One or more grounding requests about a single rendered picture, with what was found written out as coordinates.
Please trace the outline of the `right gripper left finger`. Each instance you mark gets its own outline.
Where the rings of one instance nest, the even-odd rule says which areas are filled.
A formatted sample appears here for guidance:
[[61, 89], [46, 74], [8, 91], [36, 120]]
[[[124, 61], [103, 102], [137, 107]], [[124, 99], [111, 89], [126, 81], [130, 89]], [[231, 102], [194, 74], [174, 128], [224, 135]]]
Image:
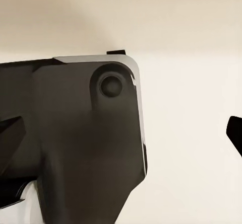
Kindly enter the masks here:
[[25, 136], [22, 116], [0, 122], [0, 177]]

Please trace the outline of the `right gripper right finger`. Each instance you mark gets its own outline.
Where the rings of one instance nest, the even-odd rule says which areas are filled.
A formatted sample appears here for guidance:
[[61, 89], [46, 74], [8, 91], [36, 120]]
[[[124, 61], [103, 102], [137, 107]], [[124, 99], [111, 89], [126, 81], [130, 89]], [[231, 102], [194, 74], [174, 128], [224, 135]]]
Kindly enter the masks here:
[[231, 116], [227, 124], [226, 134], [242, 156], [242, 118]]

